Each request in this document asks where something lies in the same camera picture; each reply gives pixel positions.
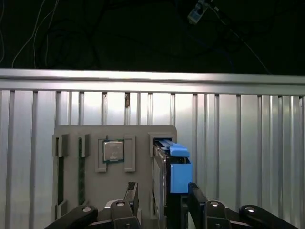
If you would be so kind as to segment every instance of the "gray fixture board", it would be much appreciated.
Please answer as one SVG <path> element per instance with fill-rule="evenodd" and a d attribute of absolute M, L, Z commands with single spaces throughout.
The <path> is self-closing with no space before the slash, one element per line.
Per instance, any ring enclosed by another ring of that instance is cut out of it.
<path fill-rule="evenodd" d="M 102 210 L 108 201 L 124 198 L 128 182 L 137 182 L 142 226 L 151 228 L 153 139 L 176 141 L 176 136 L 176 128 L 171 125 L 56 127 L 53 220 L 79 204 Z M 105 155 L 112 161 L 105 161 Z"/>

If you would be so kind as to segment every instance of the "small device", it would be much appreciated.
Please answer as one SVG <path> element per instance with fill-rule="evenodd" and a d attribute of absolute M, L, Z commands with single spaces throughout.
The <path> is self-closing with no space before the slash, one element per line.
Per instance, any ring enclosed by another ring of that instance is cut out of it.
<path fill-rule="evenodd" d="M 195 7 L 192 9 L 192 11 L 187 16 L 187 19 L 189 20 L 190 24 L 196 25 L 201 17 L 204 15 L 206 10 L 208 9 L 208 6 L 205 3 L 205 0 L 198 0 Z"/>

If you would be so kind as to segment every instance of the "slot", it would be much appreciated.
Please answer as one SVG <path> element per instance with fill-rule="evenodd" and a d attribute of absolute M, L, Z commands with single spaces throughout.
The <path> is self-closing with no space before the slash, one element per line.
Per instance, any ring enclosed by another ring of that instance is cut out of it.
<path fill-rule="evenodd" d="M 82 157 L 82 138 L 78 139 L 78 204 L 85 202 L 85 157 Z"/>

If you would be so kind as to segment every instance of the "metal bar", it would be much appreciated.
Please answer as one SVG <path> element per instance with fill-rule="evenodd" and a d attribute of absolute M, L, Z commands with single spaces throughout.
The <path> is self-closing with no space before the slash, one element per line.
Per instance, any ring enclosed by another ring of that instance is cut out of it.
<path fill-rule="evenodd" d="M 284 75 L 218 74 L 218 73 L 152 73 L 115 71 L 1 69 L 0 79 L 35 80 L 112 80 L 149 82 L 305 84 L 305 78 Z"/>
<path fill-rule="evenodd" d="M 247 95 L 305 95 L 304 86 L 224 84 L 224 83 L 165 83 L 120 81 L 67 81 L 67 80 L 1 80 L 0 90 L 40 91 L 95 91 L 95 92 L 161 92 L 161 93 L 207 93 Z"/>

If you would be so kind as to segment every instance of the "corrugated metal wall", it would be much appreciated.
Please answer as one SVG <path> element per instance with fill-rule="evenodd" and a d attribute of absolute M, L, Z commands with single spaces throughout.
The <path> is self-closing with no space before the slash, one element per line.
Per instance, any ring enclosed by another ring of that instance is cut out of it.
<path fill-rule="evenodd" d="M 296 96 L 1 91 L 0 229 L 51 222 L 56 125 L 174 125 L 208 198 L 304 228 L 304 105 Z"/>

